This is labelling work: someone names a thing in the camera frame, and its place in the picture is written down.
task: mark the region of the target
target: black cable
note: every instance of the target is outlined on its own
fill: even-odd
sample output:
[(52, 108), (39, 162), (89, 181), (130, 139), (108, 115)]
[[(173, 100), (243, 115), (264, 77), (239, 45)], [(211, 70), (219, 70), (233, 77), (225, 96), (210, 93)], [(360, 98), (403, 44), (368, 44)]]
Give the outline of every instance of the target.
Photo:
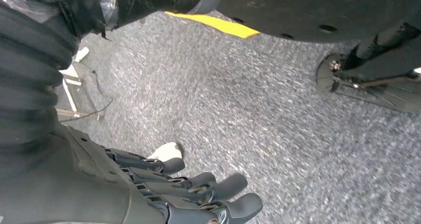
[[(92, 69), (90, 66), (88, 66), (87, 64), (84, 64), (84, 63), (81, 63), (81, 62), (79, 62), (79, 63), (80, 63), (80, 64), (83, 64), (83, 65), (85, 65), (86, 67), (88, 67), (88, 68), (90, 68), (90, 69), (91, 69), (92, 73), (95, 75), (96, 87), (98, 88), (99, 93), (100, 93), (103, 97), (108, 97), (108, 96), (106, 96), (106, 95), (104, 95), (104, 94), (102, 93), (101, 86), (99, 85), (98, 74), (96, 73), (96, 71), (95, 71), (95, 70), (93, 70), (93, 69)], [(81, 117), (77, 117), (77, 118), (67, 119), (67, 120), (61, 120), (61, 121), (59, 121), (59, 122), (76, 121), (76, 120), (80, 120), (80, 119), (86, 118), (86, 117), (91, 116), (91, 115), (98, 114), (98, 113), (100, 113), (100, 112), (102, 112), (102, 111), (105, 111), (105, 110), (106, 110), (106, 109), (107, 109), (107, 108), (111, 105), (111, 103), (113, 103), (113, 101), (114, 101), (114, 98), (113, 98), (113, 97), (110, 97), (110, 98), (111, 98), (111, 100), (108, 102), (108, 104), (107, 104), (106, 106), (104, 106), (103, 108), (101, 108), (100, 110), (95, 110), (95, 111), (93, 111), (93, 112), (91, 112), (91, 113), (88, 113), (87, 115), (84, 115), (84, 116), (81, 116)]]

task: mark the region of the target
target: metal screw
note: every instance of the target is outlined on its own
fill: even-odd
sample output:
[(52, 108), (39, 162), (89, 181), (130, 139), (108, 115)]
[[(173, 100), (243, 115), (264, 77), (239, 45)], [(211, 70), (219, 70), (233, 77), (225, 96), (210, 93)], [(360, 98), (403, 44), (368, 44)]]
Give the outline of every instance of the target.
[(208, 224), (218, 224), (218, 218), (212, 218), (209, 220)]
[(333, 60), (330, 63), (330, 70), (332, 72), (337, 72), (341, 68), (341, 63), (339, 61)]

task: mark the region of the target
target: corrugated black tube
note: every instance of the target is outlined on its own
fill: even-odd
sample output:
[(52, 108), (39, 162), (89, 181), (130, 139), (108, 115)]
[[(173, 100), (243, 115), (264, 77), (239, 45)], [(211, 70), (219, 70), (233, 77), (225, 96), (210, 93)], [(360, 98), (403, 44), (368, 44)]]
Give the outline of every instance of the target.
[(60, 14), (39, 23), (0, 3), (0, 149), (35, 144), (54, 129), (52, 88), (78, 44)]

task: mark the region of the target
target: robotic hand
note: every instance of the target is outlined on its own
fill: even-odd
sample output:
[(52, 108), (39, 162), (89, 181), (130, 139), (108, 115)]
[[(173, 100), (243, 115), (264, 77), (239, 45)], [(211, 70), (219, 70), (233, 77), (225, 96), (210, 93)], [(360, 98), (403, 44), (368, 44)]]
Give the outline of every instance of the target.
[(52, 87), (88, 33), (157, 10), (202, 13), (219, 0), (0, 0), (1, 224), (243, 224), (263, 207), (256, 194), (226, 201), (244, 176), (170, 177), (161, 162), (92, 142), (58, 123)]

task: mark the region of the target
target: wheel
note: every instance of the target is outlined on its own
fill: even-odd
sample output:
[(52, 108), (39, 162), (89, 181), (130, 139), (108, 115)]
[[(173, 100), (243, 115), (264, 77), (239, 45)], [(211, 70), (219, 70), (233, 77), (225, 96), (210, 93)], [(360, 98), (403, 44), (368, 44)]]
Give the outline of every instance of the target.
[(398, 111), (414, 112), (421, 110), (420, 82), (398, 81), (386, 85), (361, 88), (352, 81), (344, 81), (334, 75), (335, 72), (340, 70), (344, 59), (345, 56), (342, 54), (331, 54), (324, 58), (316, 72), (316, 83), (320, 89)]

